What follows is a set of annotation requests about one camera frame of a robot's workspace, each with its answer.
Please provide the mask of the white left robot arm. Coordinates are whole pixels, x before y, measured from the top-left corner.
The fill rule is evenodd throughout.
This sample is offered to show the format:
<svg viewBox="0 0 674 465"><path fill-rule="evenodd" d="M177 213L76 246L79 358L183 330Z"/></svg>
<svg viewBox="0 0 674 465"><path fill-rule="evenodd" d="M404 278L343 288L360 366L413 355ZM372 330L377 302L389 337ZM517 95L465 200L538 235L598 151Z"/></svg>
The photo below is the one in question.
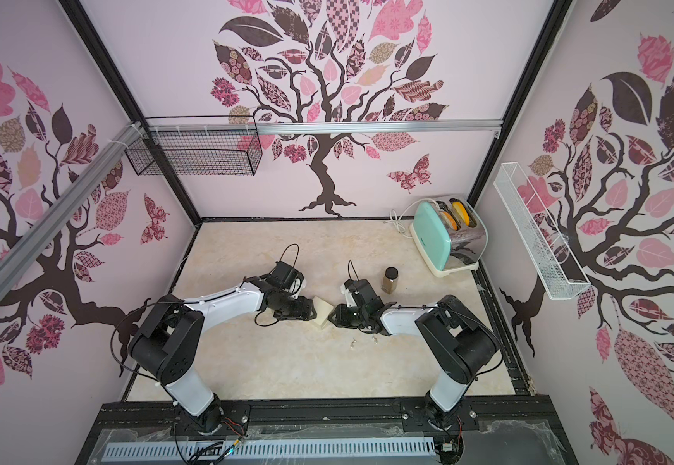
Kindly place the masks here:
<svg viewBox="0 0 674 465"><path fill-rule="evenodd" d="M237 287L202 298L164 296L153 304L128 352L200 432L213 433L222 424L224 412L220 398L194 368L201 336L234 318L267 309L278 321L311 321L317 317L311 298L252 277Z"/></svg>

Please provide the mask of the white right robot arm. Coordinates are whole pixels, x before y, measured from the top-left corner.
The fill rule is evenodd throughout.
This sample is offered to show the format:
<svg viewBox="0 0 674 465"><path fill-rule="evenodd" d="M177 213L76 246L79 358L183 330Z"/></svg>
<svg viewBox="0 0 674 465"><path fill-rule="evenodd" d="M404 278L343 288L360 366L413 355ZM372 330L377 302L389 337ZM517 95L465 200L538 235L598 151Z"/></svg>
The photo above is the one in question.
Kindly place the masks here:
<svg viewBox="0 0 674 465"><path fill-rule="evenodd" d="M430 304L402 305L383 301L365 279L347 280L341 292L346 301L327 317L335 327L424 341L440 368L425 395L426 415L437 426L457 414L469 387L489 371L486 365L501 349L492 329L452 294Z"/></svg>

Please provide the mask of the small cream square box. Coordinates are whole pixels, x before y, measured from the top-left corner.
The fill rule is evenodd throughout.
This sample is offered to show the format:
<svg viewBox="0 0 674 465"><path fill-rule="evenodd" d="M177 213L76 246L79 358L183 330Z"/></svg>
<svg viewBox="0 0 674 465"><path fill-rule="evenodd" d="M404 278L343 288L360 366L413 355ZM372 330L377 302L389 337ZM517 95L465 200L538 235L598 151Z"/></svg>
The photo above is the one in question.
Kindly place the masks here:
<svg viewBox="0 0 674 465"><path fill-rule="evenodd" d="M309 324L317 329L325 329L329 324L328 317L331 312L334 310L335 306L331 303L315 296L313 298L314 310L316 312L316 317L309 321Z"/></svg>

